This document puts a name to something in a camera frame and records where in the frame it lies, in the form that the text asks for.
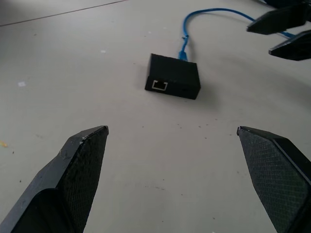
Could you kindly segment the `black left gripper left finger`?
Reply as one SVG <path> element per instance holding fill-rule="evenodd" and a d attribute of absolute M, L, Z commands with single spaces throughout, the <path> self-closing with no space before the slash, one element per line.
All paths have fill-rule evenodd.
<path fill-rule="evenodd" d="M 109 129 L 71 136 L 0 224 L 2 233 L 82 233 L 98 188 Z"/>

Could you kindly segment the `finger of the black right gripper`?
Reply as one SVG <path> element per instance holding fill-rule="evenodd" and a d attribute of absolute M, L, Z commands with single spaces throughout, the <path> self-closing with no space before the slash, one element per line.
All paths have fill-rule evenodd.
<path fill-rule="evenodd" d="M 311 58 L 311 31 L 301 32 L 269 49 L 269 54 L 286 60 L 302 61 Z"/>
<path fill-rule="evenodd" d="M 273 8 L 247 26 L 247 31 L 263 35 L 280 33 L 311 20 L 310 1 L 264 1 Z"/>

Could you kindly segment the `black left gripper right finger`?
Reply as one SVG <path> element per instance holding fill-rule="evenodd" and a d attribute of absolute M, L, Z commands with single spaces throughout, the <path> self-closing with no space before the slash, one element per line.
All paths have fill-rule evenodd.
<path fill-rule="evenodd" d="M 311 231 L 311 162 L 287 138 L 237 129 L 253 187 L 278 233 Z"/>

